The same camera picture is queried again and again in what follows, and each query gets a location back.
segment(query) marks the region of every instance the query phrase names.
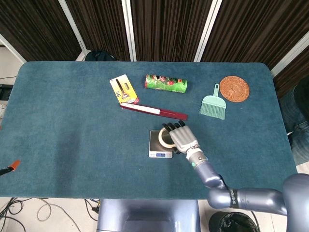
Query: blue fabric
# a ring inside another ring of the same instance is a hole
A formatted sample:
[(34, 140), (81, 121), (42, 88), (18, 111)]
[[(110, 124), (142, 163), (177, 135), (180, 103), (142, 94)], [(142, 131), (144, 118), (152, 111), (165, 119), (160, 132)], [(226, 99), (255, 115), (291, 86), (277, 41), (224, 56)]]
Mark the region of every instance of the blue fabric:
[[(187, 92), (145, 89), (148, 73), (186, 79)], [(1, 165), (21, 160), (0, 177), (0, 196), (206, 199), (184, 155), (148, 157), (149, 131), (176, 120), (121, 109), (109, 80), (123, 74), (141, 104), (189, 115), (187, 125), (229, 186), (281, 190), (296, 173), (262, 63), (38, 61), (21, 67), (0, 130)], [(249, 98), (226, 100), (225, 120), (200, 115), (203, 97), (228, 75), (247, 81)]]
[(280, 99), (280, 105), (286, 131), (293, 132), (289, 141), (295, 164), (299, 165), (309, 161), (309, 121), (295, 102), (294, 89)]

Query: white cable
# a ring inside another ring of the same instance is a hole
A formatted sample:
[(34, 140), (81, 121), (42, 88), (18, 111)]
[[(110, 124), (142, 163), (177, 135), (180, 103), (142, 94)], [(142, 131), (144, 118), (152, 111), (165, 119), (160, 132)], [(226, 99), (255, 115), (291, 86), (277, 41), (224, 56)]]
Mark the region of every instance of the white cable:
[[(37, 198), (37, 199), (39, 199), (39, 200), (41, 200), (41, 201), (43, 201), (43, 202), (45, 203), (44, 205), (42, 205), (42, 206), (39, 208), (39, 210), (38, 210), (38, 212), (37, 212), (37, 219), (38, 219), (39, 221), (47, 221), (47, 220), (49, 219), (50, 215), (52, 214), (52, 207), (51, 207), (51, 206), (54, 206), (54, 207), (57, 207), (57, 208), (61, 209), (61, 210), (71, 219), (71, 221), (74, 223), (74, 225), (76, 226), (76, 228), (78, 229), (78, 231), (81, 232), (81, 230), (79, 229), (79, 227), (77, 226), (77, 224), (76, 224), (76, 222), (73, 220), (73, 218), (71, 218), (71, 216), (68, 215), (68, 213), (67, 213), (62, 207), (60, 207), (59, 205), (56, 205), (56, 204), (50, 204), (50, 203), (48, 203), (46, 200), (41, 199), (41, 198)], [(39, 219), (40, 210), (43, 209), (45, 206), (48, 206), (48, 207), (49, 207), (48, 216), (47, 216), (45, 219)]]
[(163, 141), (163, 139), (162, 139), (162, 134), (163, 134), (163, 132), (164, 131), (166, 131), (166, 129), (165, 128), (162, 128), (161, 130), (160, 130), (160, 132), (159, 132), (159, 142), (160, 142), (160, 144), (162, 145), (162, 146), (164, 146), (164, 147), (166, 147), (166, 148), (173, 148), (173, 147), (175, 147), (176, 145), (175, 144), (167, 144), (167, 143), (165, 143), (164, 141)]

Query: woven rattan coaster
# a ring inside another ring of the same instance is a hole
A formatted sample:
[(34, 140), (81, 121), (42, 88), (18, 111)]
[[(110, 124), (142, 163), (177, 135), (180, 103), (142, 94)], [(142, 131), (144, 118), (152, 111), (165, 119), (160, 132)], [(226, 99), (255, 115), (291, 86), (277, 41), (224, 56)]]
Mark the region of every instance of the woven rattan coaster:
[(231, 102), (242, 102), (249, 96), (249, 86), (238, 76), (227, 76), (220, 82), (220, 92)]

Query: small dustpan brush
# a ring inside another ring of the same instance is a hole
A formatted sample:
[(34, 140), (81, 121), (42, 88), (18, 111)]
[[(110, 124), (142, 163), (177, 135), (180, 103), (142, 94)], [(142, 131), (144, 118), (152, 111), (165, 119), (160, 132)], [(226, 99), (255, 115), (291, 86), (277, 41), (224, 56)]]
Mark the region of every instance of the small dustpan brush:
[(199, 111), (202, 115), (225, 119), (226, 103), (222, 98), (218, 97), (219, 84), (215, 84), (213, 95), (204, 97), (201, 109)]

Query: cylindrical snack can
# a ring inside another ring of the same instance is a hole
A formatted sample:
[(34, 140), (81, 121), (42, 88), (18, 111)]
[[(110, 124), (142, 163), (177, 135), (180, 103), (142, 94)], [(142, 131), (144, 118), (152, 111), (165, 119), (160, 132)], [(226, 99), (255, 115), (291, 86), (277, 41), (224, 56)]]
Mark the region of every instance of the cylindrical snack can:
[(158, 75), (146, 75), (145, 88), (185, 93), (187, 81)]

